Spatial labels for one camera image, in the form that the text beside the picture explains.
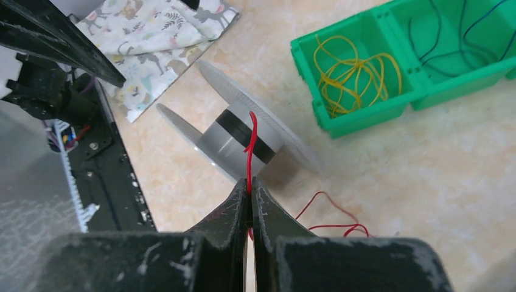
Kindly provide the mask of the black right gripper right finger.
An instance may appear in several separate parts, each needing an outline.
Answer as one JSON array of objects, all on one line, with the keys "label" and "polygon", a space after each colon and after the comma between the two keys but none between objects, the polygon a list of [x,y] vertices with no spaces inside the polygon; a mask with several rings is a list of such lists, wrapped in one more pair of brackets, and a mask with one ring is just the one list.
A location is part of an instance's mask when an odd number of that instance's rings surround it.
[{"label": "black right gripper right finger", "polygon": [[416,238],[319,237],[253,179],[258,291],[451,291],[439,256]]}]

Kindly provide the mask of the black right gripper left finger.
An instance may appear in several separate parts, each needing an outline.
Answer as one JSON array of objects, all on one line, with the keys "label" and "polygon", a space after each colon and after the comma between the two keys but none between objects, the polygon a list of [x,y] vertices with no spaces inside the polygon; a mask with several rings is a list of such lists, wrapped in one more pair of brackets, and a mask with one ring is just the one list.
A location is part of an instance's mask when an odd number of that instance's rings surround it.
[{"label": "black right gripper left finger", "polygon": [[247,182],[184,232],[64,234],[42,250],[27,291],[245,291]]}]

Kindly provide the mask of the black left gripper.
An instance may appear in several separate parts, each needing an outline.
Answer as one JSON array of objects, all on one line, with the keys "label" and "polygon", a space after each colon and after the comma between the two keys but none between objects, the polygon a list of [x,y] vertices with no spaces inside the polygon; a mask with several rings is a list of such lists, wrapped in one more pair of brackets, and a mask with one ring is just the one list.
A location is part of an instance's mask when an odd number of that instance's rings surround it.
[{"label": "black left gripper", "polygon": [[[126,81],[50,1],[1,1],[1,45],[26,53],[15,55],[21,69],[7,80],[11,92],[1,100],[39,120],[89,121],[100,108],[91,75],[119,88]],[[76,76],[53,61],[91,75]]]}]

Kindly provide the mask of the grey cable spool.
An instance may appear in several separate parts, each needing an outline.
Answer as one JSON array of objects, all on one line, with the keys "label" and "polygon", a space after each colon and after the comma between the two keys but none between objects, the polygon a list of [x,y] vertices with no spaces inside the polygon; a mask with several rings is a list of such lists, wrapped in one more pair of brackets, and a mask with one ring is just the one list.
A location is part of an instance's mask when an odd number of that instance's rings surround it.
[{"label": "grey cable spool", "polygon": [[281,150],[308,170],[324,171],[324,163],[310,147],[235,80],[206,61],[198,61],[196,67],[228,104],[210,127],[200,132],[162,103],[156,105],[156,110],[213,167],[234,181],[244,178],[247,175],[246,148],[255,136],[253,174],[260,173]]}]

